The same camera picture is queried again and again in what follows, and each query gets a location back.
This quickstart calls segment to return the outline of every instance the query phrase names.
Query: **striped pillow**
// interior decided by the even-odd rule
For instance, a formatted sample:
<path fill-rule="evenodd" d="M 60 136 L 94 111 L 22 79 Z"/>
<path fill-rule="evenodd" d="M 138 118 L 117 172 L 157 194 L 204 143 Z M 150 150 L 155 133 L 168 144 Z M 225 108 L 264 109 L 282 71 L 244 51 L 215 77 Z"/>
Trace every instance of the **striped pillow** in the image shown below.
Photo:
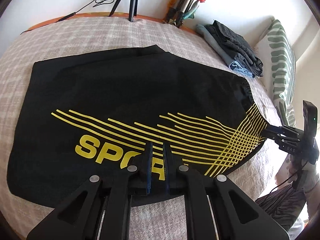
<path fill-rule="evenodd" d="M 296 61 L 287 35 L 279 20 L 274 20 L 267 35 L 256 45 L 257 57 L 263 62 L 261 81 L 267 89 L 284 125 L 295 127 L 292 98 Z"/>

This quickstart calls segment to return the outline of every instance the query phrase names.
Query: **beige checkered blanket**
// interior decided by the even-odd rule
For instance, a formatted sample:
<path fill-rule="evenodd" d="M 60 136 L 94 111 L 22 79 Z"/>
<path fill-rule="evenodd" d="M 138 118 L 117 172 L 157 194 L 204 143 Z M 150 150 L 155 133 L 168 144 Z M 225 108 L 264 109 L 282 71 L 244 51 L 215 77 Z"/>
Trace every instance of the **beige checkered blanket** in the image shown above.
<path fill-rule="evenodd" d="M 29 84 L 34 62 L 106 49 L 146 47 L 157 44 L 165 51 L 211 67 L 229 70 L 200 37 L 148 20 L 89 17 L 66 20 L 23 33 L 0 59 L 0 210 L 12 228 L 26 237 L 52 209 L 9 192 L 6 173 L 14 129 Z M 281 125 L 276 110 L 256 79 L 248 79 L 262 115 Z M 256 199 L 279 170 L 286 154 L 267 140 L 245 165 L 229 175 L 247 195 Z M 184 200 L 134 207 L 130 239 L 187 239 Z"/>

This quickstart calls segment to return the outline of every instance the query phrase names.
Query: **person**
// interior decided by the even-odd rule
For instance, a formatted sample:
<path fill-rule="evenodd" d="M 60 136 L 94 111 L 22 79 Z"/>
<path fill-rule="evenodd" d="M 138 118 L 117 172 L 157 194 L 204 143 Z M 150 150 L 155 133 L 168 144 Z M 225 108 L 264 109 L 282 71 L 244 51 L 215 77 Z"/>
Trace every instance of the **person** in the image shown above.
<path fill-rule="evenodd" d="M 290 155 L 290 162 L 287 166 L 288 176 L 291 177 L 299 168 L 299 162 L 296 158 Z M 317 209 L 320 205 L 320 181 L 319 181 L 319 172 L 317 171 L 316 164 L 312 165 L 311 163 L 305 160 L 301 161 L 303 170 L 308 171 L 305 183 L 303 185 L 303 193 L 307 201 L 307 209 L 309 220 L 315 215 Z M 295 181 L 297 175 L 294 175 L 288 182 Z M 293 226 L 289 229 L 288 234 L 290 240 L 296 239 L 296 237 L 302 232 L 304 228 L 303 221 L 298 218 Z"/>

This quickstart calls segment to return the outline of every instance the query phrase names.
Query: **folded clothes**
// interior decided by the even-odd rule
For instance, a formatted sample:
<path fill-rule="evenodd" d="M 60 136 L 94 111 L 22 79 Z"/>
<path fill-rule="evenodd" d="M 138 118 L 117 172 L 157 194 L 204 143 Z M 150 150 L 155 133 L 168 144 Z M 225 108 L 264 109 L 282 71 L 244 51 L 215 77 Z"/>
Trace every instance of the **folded clothes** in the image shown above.
<path fill-rule="evenodd" d="M 212 25 L 205 25 L 205 28 L 231 58 L 252 74 L 262 76 L 263 63 L 242 36 L 218 21 L 214 21 Z"/>
<path fill-rule="evenodd" d="M 247 77 L 255 77 L 250 71 L 248 71 L 245 67 L 242 67 L 236 60 L 231 58 L 218 44 L 218 42 L 212 37 L 212 35 L 208 32 L 208 30 L 203 26 L 198 24 L 196 26 L 196 32 L 199 33 L 207 43 L 220 55 L 220 57 L 224 60 L 227 66 L 232 69 L 234 72 L 241 73 Z"/>

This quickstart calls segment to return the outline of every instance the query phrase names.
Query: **metal screw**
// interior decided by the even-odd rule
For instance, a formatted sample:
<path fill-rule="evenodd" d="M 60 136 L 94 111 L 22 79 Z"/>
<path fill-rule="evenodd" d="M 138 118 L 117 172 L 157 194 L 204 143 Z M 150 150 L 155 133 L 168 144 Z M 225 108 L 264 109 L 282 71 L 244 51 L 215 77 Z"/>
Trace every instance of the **metal screw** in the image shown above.
<path fill-rule="evenodd" d="M 128 171 L 130 171 L 130 172 L 134 172 L 134 171 L 136 171 L 138 168 L 137 168 L 137 166 L 135 166 L 135 165 L 131 165 L 131 166 L 129 166 L 128 168 L 127 168 L 127 170 Z"/>
<path fill-rule="evenodd" d="M 91 177 L 90 177 L 90 181 L 91 182 L 97 182 L 97 181 L 99 181 L 99 176 L 98 175 L 92 175 Z"/>
<path fill-rule="evenodd" d="M 188 171 L 188 170 L 189 170 L 189 167 L 186 166 L 186 165 L 180 165 L 180 166 L 179 166 L 179 170 L 180 170 L 180 171 Z"/>
<path fill-rule="evenodd" d="M 217 180 L 218 180 L 218 181 L 221 181 L 221 182 L 224 182 L 224 181 L 227 180 L 227 177 L 224 176 L 224 175 L 222 175 L 222 174 L 220 174 L 220 175 L 217 176 Z"/>

